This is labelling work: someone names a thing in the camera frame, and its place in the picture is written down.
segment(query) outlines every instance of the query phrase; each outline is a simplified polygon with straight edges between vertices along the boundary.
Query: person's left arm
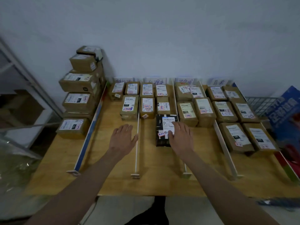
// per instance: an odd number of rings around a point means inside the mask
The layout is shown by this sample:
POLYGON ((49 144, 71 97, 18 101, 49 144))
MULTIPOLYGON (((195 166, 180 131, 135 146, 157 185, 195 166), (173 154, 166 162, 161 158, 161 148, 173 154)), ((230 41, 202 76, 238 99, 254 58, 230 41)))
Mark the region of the person's left arm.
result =
POLYGON ((138 135, 131 139, 132 128, 126 124, 115 129, 103 157, 53 197, 26 224, 78 224, 111 170, 135 146, 138 135))

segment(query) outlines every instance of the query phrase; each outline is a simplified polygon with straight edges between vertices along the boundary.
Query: forearm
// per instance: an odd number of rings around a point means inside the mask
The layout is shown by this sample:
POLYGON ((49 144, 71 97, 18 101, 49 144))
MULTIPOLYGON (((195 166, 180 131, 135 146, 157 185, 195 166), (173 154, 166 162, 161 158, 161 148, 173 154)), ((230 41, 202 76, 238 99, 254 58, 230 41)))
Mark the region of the forearm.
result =
POLYGON ((119 158, 112 153, 103 155, 32 216, 27 224, 78 224, 118 161, 119 158))
POLYGON ((254 201, 247 198, 205 164, 196 153, 189 152, 183 161, 191 169, 209 201, 225 225, 235 224, 276 224, 254 201))

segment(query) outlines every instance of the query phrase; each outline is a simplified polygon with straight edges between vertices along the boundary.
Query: human hand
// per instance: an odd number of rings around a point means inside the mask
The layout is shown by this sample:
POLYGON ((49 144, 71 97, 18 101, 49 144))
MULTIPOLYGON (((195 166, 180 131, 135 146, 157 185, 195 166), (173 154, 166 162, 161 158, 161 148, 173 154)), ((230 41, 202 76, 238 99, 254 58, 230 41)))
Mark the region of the human hand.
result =
POLYGON ((172 122, 175 131, 174 135, 169 130, 168 137, 170 145, 175 153, 183 160, 184 156, 194 150, 193 133, 189 127, 182 122, 172 122))
POLYGON ((107 152, 114 155, 119 160, 129 154, 139 138, 136 134, 134 138, 131 139, 132 128, 132 125, 126 124, 114 129, 107 152))

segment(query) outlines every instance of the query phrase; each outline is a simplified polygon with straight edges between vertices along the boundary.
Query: black pants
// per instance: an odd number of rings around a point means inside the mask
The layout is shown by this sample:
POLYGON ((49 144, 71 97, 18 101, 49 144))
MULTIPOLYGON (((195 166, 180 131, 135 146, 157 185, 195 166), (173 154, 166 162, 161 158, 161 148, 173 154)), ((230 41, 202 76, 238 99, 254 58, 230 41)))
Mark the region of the black pants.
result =
POLYGON ((154 198, 152 206, 131 219, 125 225, 169 225, 169 220, 165 212, 166 197, 154 198))

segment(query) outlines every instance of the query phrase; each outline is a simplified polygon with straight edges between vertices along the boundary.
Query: black package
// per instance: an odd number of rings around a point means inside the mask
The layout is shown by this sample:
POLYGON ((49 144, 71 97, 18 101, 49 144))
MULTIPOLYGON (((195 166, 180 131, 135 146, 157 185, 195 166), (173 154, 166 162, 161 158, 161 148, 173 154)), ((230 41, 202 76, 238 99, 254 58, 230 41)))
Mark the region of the black package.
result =
POLYGON ((172 121, 178 121, 177 115, 156 115, 156 147, 170 147, 168 131, 174 134, 172 121))

